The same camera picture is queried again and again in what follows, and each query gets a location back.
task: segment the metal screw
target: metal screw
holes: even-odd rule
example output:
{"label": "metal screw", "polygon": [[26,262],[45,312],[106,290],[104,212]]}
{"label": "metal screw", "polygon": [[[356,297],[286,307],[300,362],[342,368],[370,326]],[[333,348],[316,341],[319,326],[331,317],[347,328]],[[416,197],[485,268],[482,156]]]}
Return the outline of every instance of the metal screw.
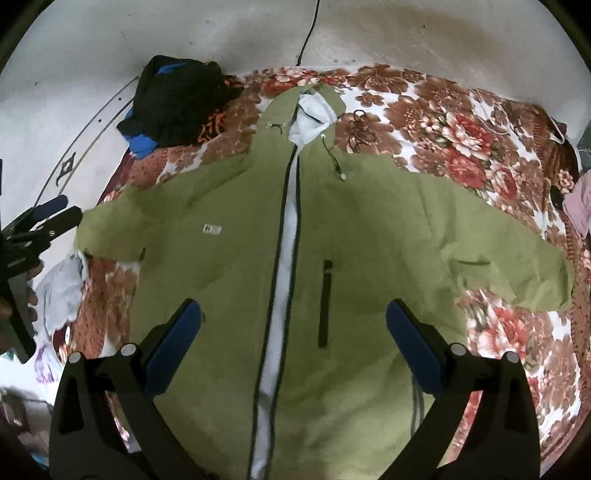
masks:
{"label": "metal screw", "polygon": [[515,352],[507,352],[507,360],[509,360],[509,362],[512,364],[518,364],[519,355],[517,355]]}
{"label": "metal screw", "polygon": [[132,356],[136,351],[135,345],[133,343],[126,343],[124,346],[121,347],[121,355],[123,356]]}
{"label": "metal screw", "polygon": [[452,353],[457,356],[466,355],[466,347],[461,343],[453,343],[451,346]]}
{"label": "metal screw", "polygon": [[71,364],[75,364],[75,363],[78,363],[81,358],[82,358],[82,355],[80,354],[80,352],[74,352],[73,354],[70,355],[70,358],[68,359],[68,361]]}

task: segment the bed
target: bed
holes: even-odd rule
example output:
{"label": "bed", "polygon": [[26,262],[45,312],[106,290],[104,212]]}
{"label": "bed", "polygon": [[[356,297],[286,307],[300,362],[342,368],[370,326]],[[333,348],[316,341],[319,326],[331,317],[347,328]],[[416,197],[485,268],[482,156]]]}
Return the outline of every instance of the bed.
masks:
{"label": "bed", "polygon": [[[245,88],[226,110],[224,133],[200,145],[158,149],[141,161],[125,154],[99,203],[116,198],[125,186],[146,189],[247,151],[271,99],[295,85],[328,83],[346,104],[336,125],[339,148],[388,154],[400,168],[449,176],[562,249],[572,262],[573,305],[567,312],[513,308],[483,290],[466,291],[457,301],[472,353],[500,358],[515,351],[520,356],[536,405],[542,472],[547,470],[591,408],[590,239],[580,239],[549,195],[551,185],[568,192],[579,175],[566,125],[537,105],[384,64],[279,67],[239,77]],[[119,348],[128,340],[140,269],[139,264],[89,258],[83,303],[70,325],[69,344],[61,346],[67,353],[78,350],[95,358],[106,343]],[[479,393],[474,393],[447,461],[459,453],[478,403]]]}

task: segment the white cloth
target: white cloth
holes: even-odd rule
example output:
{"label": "white cloth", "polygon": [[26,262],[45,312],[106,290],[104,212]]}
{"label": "white cloth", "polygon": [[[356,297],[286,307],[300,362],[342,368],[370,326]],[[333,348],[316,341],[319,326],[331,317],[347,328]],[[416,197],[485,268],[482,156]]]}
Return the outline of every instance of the white cloth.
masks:
{"label": "white cloth", "polygon": [[51,343],[54,332],[76,320],[87,279],[88,264],[81,252],[68,255],[43,277],[35,291],[39,298],[35,308],[39,337]]}
{"label": "white cloth", "polygon": [[298,154],[305,145],[336,122],[335,111],[316,91],[303,93],[298,100],[298,111],[288,138],[298,146]]}

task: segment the zipper pocket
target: zipper pocket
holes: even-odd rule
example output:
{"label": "zipper pocket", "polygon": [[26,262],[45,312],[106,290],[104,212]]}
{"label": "zipper pocket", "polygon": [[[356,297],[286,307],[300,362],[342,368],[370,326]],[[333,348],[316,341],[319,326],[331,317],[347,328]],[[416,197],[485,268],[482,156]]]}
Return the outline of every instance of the zipper pocket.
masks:
{"label": "zipper pocket", "polygon": [[332,267],[333,263],[330,260],[324,261],[322,295],[320,297],[320,322],[318,324],[318,348],[328,348],[329,344],[329,310]]}

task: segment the hand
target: hand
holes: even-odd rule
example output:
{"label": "hand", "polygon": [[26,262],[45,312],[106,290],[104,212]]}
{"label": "hand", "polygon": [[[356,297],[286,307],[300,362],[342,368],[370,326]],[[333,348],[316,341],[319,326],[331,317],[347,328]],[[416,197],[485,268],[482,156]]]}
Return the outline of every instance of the hand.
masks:
{"label": "hand", "polygon": [[[41,273],[41,270],[43,270],[43,262],[39,263],[39,265],[37,267],[33,268],[29,272],[29,275],[28,275],[29,280],[38,276],[39,273]],[[37,303],[39,302],[37,295],[35,295],[35,292],[33,292],[32,289],[30,289],[30,288],[29,288],[28,302],[30,305],[33,305],[33,306],[37,305]],[[35,311],[35,309],[33,309],[32,307],[29,307],[29,314],[31,315],[31,320],[33,322],[35,322],[37,320],[37,312]],[[8,320],[8,319],[10,319],[11,316],[12,316],[12,307],[11,307],[10,303],[8,303],[7,300],[0,297],[0,320]],[[8,343],[8,340],[5,337],[5,335],[0,331],[0,355],[4,352],[7,352],[10,349],[11,349],[11,345]]]}

